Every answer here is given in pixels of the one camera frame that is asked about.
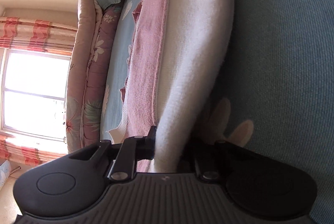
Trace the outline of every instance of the metal screw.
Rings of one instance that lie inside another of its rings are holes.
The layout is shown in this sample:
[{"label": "metal screw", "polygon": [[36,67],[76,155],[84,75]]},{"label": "metal screw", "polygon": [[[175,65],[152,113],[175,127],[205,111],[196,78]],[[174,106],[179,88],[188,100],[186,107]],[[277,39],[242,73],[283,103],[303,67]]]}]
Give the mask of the metal screw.
[{"label": "metal screw", "polygon": [[203,178],[208,180],[215,180],[219,178],[219,174],[216,171],[206,171],[203,173]]},{"label": "metal screw", "polygon": [[111,178],[114,179],[115,181],[124,181],[128,177],[129,175],[125,172],[115,172],[111,174]]}]

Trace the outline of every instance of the window pane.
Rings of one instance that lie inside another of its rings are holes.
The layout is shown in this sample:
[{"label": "window pane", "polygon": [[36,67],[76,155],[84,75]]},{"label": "window pane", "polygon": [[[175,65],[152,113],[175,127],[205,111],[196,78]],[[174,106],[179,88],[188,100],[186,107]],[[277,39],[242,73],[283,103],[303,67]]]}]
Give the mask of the window pane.
[{"label": "window pane", "polygon": [[64,98],[70,61],[32,54],[10,53],[7,89]]},{"label": "window pane", "polygon": [[4,124],[14,130],[64,138],[64,101],[5,91]]}]

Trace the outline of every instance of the striped curtain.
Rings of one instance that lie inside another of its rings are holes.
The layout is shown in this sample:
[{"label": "striped curtain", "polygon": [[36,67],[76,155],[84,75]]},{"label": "striped curtain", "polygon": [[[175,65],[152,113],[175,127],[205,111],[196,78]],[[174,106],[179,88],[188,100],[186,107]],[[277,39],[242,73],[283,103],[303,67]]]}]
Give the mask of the striped curtain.
[{"label": "striped curtain", "polygon": [[40,140],[30,137],[15,138],[0,135],[0,159],[37,166],[67,154],[65,144],[54,141]]},{"label": "striped curtain", "polygon": [[76,31],[50,21],[0,17],[0,48],[71,56]]}]

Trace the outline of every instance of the window frame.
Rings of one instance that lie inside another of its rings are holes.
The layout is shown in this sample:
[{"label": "window frame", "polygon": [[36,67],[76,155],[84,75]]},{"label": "window frame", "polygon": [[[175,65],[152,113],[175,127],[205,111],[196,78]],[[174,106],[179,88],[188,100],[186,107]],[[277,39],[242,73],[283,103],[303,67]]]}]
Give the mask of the window frame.
[{"label": "window frame", "polygon": [[35,55],[35,56],[57,58],[57,59],[68,60],[68,61],[71,60],[71,57],[69,57],[69,56],[62,56],[62,55],[57,55],[57,54],[48,54],[48,53],[44,53],[44,52],[33,52],[33,51],[24,51],[24,50],[15,50],[15,49],[4,49],[4,53],[3,53],[3,56],[2,56],[2,63],[1,63],[1,71],[0,71],[0,82],[1,82],[0,121],[1,121],[1,131],[4,132],[5,134],[9,134],[9,135],[15,135],[15,136],[25,135],[25,136],[37,137],[37,138],[48,139],[48,140],[53,140],[53,141],[66,142],[66,134],[65,133],[64,133],[64,138],[56,138],[56,137],[49,137],[49,136],[44,136],[44,135],[22,132],[22,131],[18,131],[16,129],[14,129],[12,127],[5,126],[5,119],[4,119],[4,95],[5,95],[5,91],[16,92],[16,93],[20,93],[20,94],[27,94],[27,95],[34,95],[34,96],[48,98],[48,99],[62,100],[62,101],[64,101],[64,106],[66,106],[66,95],[65,95],[64,98],[59,98],[59,97],[52,97],[52,96],[48,96],[48,95],[21,92],[21,91],[16,91],[16,90],[5,88],[6,70],[7,70],[9,55],[11,53],[29,54],[29,55]]}]

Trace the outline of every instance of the window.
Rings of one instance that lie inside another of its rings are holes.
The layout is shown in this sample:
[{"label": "window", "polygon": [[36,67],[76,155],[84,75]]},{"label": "window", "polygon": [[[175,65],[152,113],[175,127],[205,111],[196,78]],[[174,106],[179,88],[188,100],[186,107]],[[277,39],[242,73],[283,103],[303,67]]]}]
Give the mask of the window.
[{"label": "window", "polygon": [[6,50],[4,59],[2,130],[64,141],[70,57]]}]

